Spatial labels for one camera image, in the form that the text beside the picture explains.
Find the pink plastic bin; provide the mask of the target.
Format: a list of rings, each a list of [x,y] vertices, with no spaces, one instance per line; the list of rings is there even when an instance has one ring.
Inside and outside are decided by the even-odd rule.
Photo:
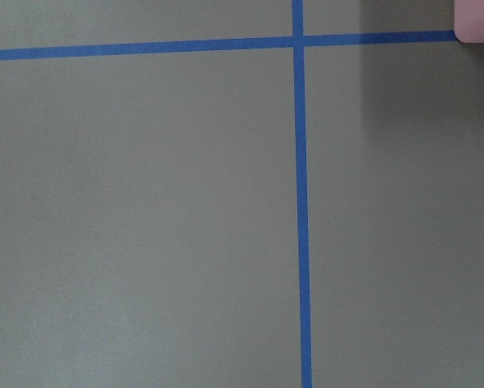
[[[454,32],[462,43],[484,43],[484,0],[454,1]]]

